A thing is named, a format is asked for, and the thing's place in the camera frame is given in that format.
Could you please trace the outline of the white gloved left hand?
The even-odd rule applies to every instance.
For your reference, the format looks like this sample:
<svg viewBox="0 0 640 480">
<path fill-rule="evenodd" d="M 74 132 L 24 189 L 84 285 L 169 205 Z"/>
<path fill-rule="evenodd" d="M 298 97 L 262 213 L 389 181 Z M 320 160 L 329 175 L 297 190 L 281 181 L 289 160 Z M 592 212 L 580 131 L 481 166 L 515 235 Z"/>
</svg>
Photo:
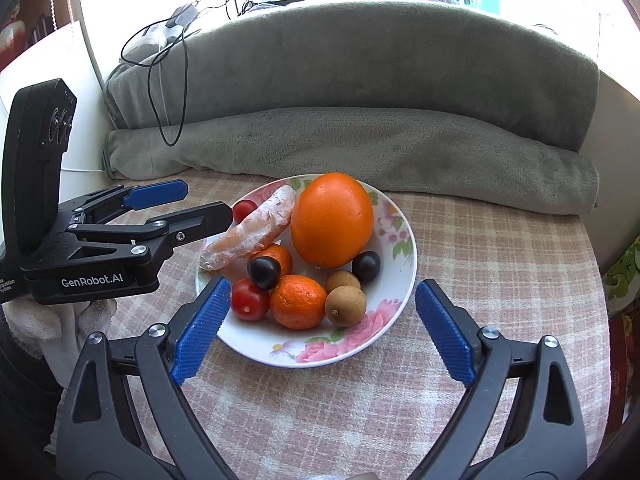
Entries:
<svg viewBox="0 0 640 480">
<path fill-rule="evenodd" d="M 58 384 L 70 384 L 81 349 L 92 333 L 106 333 L 116 299 L 38 304 L 24 296 L 2 306 L 12 337 L 30 356 L 43 358 Z"/>
</svg>

